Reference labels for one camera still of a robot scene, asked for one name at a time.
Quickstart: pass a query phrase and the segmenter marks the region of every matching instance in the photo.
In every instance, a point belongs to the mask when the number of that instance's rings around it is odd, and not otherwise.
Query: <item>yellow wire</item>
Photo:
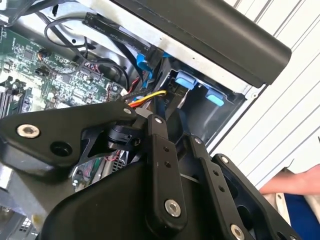
[[[146,100],[148,100],[148,99],[150,99],[150,98],[152,98],[152,97],[154,97],[154,96],[157,96],[157,95],[159,95],[159,94],[166,94],[166,93],[167,93],[166,90],[156,91],[156,92],[154,92],[154,93],[152,93],[152,94],[150,94],[150,95],[147,95],[147,96],[145,96],[145,97],[143,97],[143,98],[141,98],[141,99],[139,99],[139,100],[137,100],[137,101],[131,102],[131,103],[129,104],[129,106],[143,103],[144,101],[146,101]]]

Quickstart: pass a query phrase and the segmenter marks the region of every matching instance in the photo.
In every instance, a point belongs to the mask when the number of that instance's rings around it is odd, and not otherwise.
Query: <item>silver screw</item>
[[[155,121],[156,121],[157,123],[162,124],[162,121],[161,121],[160,118],[155,117],[154,119],[155,119]]]
[[[40,135],[40,130],[31,124],[22,124],[16,129],[16,133],[26,139],[34,139]]]
[[[232,232],[233,236],[235,236],[235,238],[237,240],[245,240],[244,232],[241,230],[240,227],[238,227],[235,224],[232,224],[230,229],[231,229],[231,232]]]
[[[181,208],[179,204],[173,199],[165,201],[164,208],[166,212],[170,214],[172,217],[178,218],[181,215]]]
[[[123,111],[124,111],[126,114],[131,114],[131,111],[130,111],[128,108],[124,108]]]
[[[228,164],[228,163],[229,163],[229,160],[228,160],[225,156],[222,156],[222,157],[221,157],[221,160],[222,160],[222,162],[224,162],[225,164]]]
[[[196,142],[197,144],[201,144],[201,143],[202,143],[201,140],[200,140],[199,138],[197,138],[197,137],[196,137],[194,140],[195,140],[195,142]]]

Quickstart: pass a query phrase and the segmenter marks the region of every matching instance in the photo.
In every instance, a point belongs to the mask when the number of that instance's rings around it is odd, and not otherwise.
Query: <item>black cover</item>
[[[287,66],[291,50],[223,0],[111,0],[259,88]]]

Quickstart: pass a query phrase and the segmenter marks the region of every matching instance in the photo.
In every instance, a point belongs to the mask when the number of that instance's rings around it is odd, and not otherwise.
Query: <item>capacitor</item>
[[[114,91],[114,92],[118,91],[118,86],[117,86],[117,85],[114,85],[114,86],[112,87],[112,91]]]

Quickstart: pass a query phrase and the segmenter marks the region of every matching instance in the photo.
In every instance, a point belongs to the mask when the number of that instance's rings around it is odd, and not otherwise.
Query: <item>red wire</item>
[[[117,159],[119,158],[119,155],[120,155],[120,151],[118,150],[118,151],[116,151],[116,154],[115,154],[115,157],[114,157],[114,158],[109,159],[109,157],[105,157],[104,159],[105,159],[106,161],[114,162],[115,160],[117,160]]]
[[[140,78],[137,77],[137,78],[131,83],[131,86],[130,86],[130,89],[129,89],[129,91],[128,91],[128,94],[132,92],[132,89],[134,88],[135,83],[138,82],[139,79],[140,79]]]

